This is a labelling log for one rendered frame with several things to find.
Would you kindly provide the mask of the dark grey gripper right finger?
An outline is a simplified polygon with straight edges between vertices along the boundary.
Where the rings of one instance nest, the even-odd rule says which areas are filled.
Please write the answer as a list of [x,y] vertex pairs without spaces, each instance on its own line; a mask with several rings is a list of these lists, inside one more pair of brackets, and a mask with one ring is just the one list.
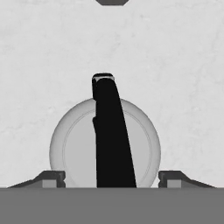
[[188,178],[182,171],[159,171],[159,188],[213,188],[197,180]]

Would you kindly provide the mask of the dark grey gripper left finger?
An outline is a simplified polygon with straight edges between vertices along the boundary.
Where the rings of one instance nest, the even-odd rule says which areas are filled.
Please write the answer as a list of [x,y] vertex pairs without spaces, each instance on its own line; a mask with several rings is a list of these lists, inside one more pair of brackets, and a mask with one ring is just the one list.
[[12,185],[11,188],[65,188],[65,171],[42,171],[36,178]]

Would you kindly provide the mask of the dark grey hob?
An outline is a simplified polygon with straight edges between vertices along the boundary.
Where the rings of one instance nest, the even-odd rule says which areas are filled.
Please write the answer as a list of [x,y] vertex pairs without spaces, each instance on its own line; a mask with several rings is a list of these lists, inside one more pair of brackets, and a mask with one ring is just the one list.
[[103,6],[124,6],[129,0],[95,0]]

